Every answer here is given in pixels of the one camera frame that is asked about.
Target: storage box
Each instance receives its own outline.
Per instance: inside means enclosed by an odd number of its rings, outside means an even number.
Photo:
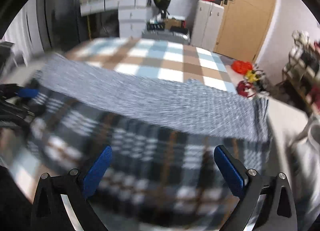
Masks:
[[[165,19],[164,23],[165,23],[165,29],[170,30],[172,26],[181,27],[182,21],[176,20],[176,19]]]

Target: bag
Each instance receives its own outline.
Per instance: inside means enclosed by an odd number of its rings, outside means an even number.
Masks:
[[[311,115],[304,130],[288,146],[291,190],[298,230],[308,230],[320,214],[320,117]]]
[[[231,68],[235,72],[245,75],[249,70],[252,70],[252,64],[250,62],[236,60],[232,63]]]

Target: wooden door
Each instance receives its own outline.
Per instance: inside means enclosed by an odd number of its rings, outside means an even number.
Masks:
[[[214,51],[252,62],[260,51],[275,0],[229,0]]]

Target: blue gripper pad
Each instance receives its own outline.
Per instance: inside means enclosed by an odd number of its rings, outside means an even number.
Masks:
[[[92,196],[96,191],[100,181],[103,178],[107,168],[110,166],[112,158],[112,149],[107,146],[100,154],[98,159],[94,162],[93,166],[84,177],[82,185],[82,195],[85,199]]]
[[[34,98],[38,95],[39,91],[36,89],[30,89],[30,88],[21,88],[17,92],[17,96],[21,98]]]
[[[245,188],[244,179],[219,146],[214,149],[213,157],[232,194],[241,198]]]

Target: gray towel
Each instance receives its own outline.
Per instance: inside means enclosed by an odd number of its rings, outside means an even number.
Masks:
[[[87,105],[189,134],[268,141],[268,100],[202,85],[124,75],[53,55],[40,83]]]

